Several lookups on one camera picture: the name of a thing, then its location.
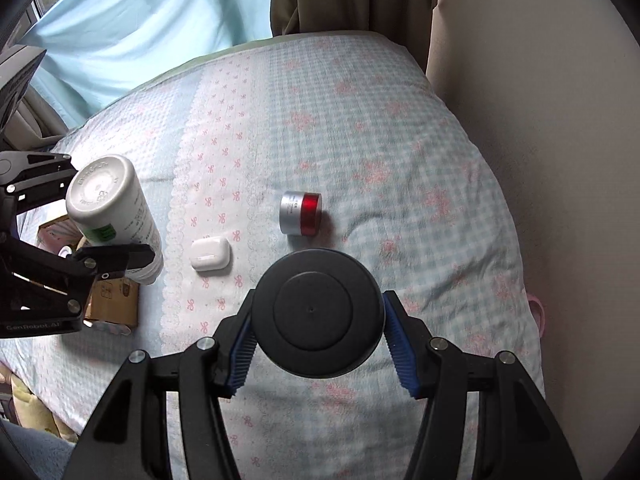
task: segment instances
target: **bed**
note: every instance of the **bed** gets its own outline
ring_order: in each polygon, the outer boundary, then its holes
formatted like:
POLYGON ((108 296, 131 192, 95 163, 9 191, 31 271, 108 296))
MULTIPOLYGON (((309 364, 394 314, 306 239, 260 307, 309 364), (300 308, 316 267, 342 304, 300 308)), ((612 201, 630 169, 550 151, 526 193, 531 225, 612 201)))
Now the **bed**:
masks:
MULTIPOLYGON (((120 153, 134 163, 163 238, 164 270, 141 287, 131 336, 81 333, 3 340, 0 360, 81 431, 135 348, 185 349, 234 314, 276 259, 309 246, 357 258, 382 290, 465 351, 509 349, 543 389, 513 220, 491 170, 415 61, 371 33, 299 34, 233 48, 135 89, 62 139, 77 168, 120 153), (278 228, 285 190, 321 192, 313 239, 278 228), (227 270, 199 276, 196 238, 225 235, 227 270)), ((61 203, 29 212, 21 238, 61 203)), ((177 399, 172 467, 185 478, 177 399)), ((247 383, 222 403, 245 480, 401 478, 424 402, 400 387, 381 341, 357 370, 306 380, 258 349, 247 383)), ((469 395, 459 477, 470 476, 478 399, 469 395)))

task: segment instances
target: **silver bolt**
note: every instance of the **silver bolt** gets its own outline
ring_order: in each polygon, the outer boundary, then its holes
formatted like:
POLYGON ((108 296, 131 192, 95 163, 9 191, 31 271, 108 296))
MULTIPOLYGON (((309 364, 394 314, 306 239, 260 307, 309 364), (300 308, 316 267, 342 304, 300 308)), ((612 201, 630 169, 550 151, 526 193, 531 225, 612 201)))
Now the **silver bolt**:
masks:
POLYGON ((434 337, 431 340, 431 348, 433 348, 434 350, 446 350, 447 346, 449 346, 449 343, 446 339, 443 339, 441 337, 434 337))
POLYGON ((144 350, 134 350, 129 354, 129 362, 133 364, 141 363, 145 358, 146 353, 144 350))
POLYGON ((498 359, 506 365, 512 365, 516 362, 516 356, 511 352, 500 352, 498 359))
POLYGON ((72 314, 77 314, 80 312, 80 303, 77 300, 69 300, 66 302, 66 307, 69 309, 69 312, 72 314))
POLYGON ((212 337, 201 337, 200 339, 198 339, 196 346, 200 350, 209 350, 209 348, 213 348, 213 345, 215 344, 216 344, 216 340, 213 339, 212 337))

